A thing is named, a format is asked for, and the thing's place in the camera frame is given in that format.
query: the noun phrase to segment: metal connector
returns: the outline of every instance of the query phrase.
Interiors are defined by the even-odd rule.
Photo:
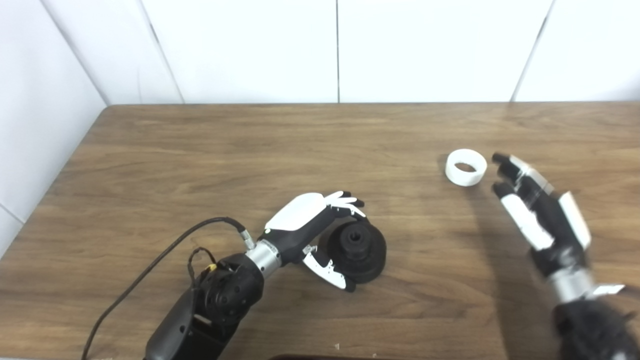
[[[251,235],[247,230],[244,230],[243,232],[241,232],[240,237],[242,237],[242,240],[244,241],[244,246],[246,246],[247,250],[255,249],[255,243],[253,242],[253,238],[251,237]]]

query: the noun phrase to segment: prosthetic hand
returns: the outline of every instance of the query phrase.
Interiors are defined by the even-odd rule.
[[[586,257],[589,229],[570,192],[557,194],[527,163],[494,154],[503,183],[493,191],[531,245],[531,257],[552,285],[558,305],[556,328],[563,360],[636,360],[640,352],[626,319],[598,298],[620,284],[595,285]]]
[[[189,268],[192,287],[181,296],[149,339],[145,359],[217,359],[239,322],[262,297],[265,279],[289,263],[304,262],[336,287],[354,291],[355,281],[337,271],[324,252],[309,244],[337,218],[344,217],[356,220],[351,227],[357,225],[366,231],[377,232],[381,238],[380,232],[369,224],[359,209],[363,206],[362,201],[348,192],[336,192],[327,197],[306,193],[290,201],[269,220],[256,243],[246,229],[240,227],[247,251],[217,263],[210,255],[212,264],[198,277]],[[356,240],[349,244],[356,250],[363,249],[366,244],[360,246],[360,233]]]

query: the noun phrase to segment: wooden tabletop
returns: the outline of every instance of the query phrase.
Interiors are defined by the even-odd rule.
[[[0,356],[79,358],[102,311],[205,218],[258,236],[293,197],[349,190],[387,238],[383,274],[346,293],[280,269],[222,359],[553,359],[550,291],[491,193],[496,166],[462,188],[445,157],[466,147],[533,164],[573,191],[596,279],[640,285],[639,135],[637,102],[112,106],[0,261]],[[197,246],[244,249],[223,224],[191,236],[102,324],[92,359],[143,357]]]

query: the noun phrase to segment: tile grout line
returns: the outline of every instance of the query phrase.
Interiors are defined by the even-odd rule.
[[[91,73],[89,72],[89,69],[87,68],[87,66],[84,64],[84,62],[82,61],[82,57],[80,57],[80,55],[78,54],[78,50],[75,47],[74,43],[71,41],[71,39],[69,38],[69,36],[67,35],[66,32],[63,31],[62,27],[60,26],[60,23],[58,22],[58,20],[56,19],[56,17],[54,16],[53,11],[49,8],[49,5],[47,4],[46,0],[40,0],[40,4],[42,5],[42,7],[44,8],[44,11],[47,12],[47,15],[49,16],[49,18],[51,19],[51,21],[53,22],[54,26],[56,26],[56,29],[58,29],[58,33],[60,33],[60,35],[62,36],[62,39],[64,39],[64,41],[67,43],[67,46],[69,46],[69,49],[71,50],[71,53],[74,55],[74,57],[76,58],[76,60],[78,61],[78,64],[80,64],[80,67],[82,68],[82,70],[84,71],[84,73],[86,74],[86,77],[89,79],[89,81],[91,82],[91,84],[93,85],[93,87],[95,88],[95,91],[98,93],[98,96],[100,96],[100,98],[102,99],[102,101],[104,101],[104,105],[105,106],[109,106],[111,105],[111,103],[109,102],[109,98],[107,97],[107,95],[98,87],[97,82],[95,81],[95,79],[93,78],[93,76],[91,75]]]
[[[17,217],[14,213],[12,213],[9,209],[7,209],[6,206],[2,205],[2,203],[0,203],[0,209],[4,210],[7,214],[9,214],[10,217],[12,217],[15,221],[19,222],[20,225],[24,225],[24,221],[20,220],[19,217]]]
[[[540,30],[538,30],[538,36],[536,36],[536,40],[533,42],[533,46],[531,46],[531,51],[529,52],[529,56],[527,57],[527,61],[525,61],[524,63],[524,67],[522,68],[522,72],[520,73],[520,77],[518,78],[518,82],[516,83],[516,87],[513,89],[513,93],[511,94],[511,98],[509,100],[509,102],[515,102],[516,101],[516,97],[518,96],[518,92],[520,92],[520,87],[522,86],[522,81],[524,80],[524,77],[527,74],[527,69],[529,68],[529,65],[531,64],[531,60],[533,59],[533,55],[536,52],[536,49],[538,48],[538,43],[540,42],[540,37],[542,36],[542,31],[545,29],[545,25],[547,25],[547,19],[549,18],[549,15],[551,14],[551,10],[554,8],[554,4],[556,3],[556,0],[552,0],[551,1],[551,5],[549,5],[549,9],[547,10],[547,14],[545,15],[545,18],[542,20],[542,24],[540,25]]]
[[[171,77],[171,80],[173,81],[173,85],[175,86],[175,90],[178,92],[178,96],[180,97],[180,101],[182,101],[182,103],[184,104],[184,96],[182,95],[182,91],[180,90],[180,86],[178,86],[178,81],[175,79],[175,74],[173,73],[173,69],[171,69],[171,65],[169,65],[169,60],[166,58],[166,54],[164,53],[164,49],[162,47],[162,44],[160,44],[160,39],[158,38],[158,35],[156,33],[156,29],[154,28],[154,25],[151,23],[151,18],[149,17],[149,13],[147,12],[147,8],[145,8],[145,4],[142,2],[142,0],[137,0],[138,3],[138,8],[140,9],[140,12],[142,13],[142,16],[145,18],[145,21],[147,22],[149,28],[151,29],[151,35],[153,35],[154,40],[156,41],[156,46],[157,46],[157,50],[160,52],[160,57],[162,58],[162,62],[164,63],[164,66],[166,67],[167,71],[169,72],[169,76]]]

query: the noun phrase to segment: black forearm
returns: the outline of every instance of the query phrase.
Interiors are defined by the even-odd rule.
[[[558,305],[554,320],[562,337],[562,360],[640,359],[627,319],[603,300]]]
[[[151,336],[146,360],[217,359],[262,297],[264,278],[245,254],[235,254],[203,272],[196,285],[182,294]]]

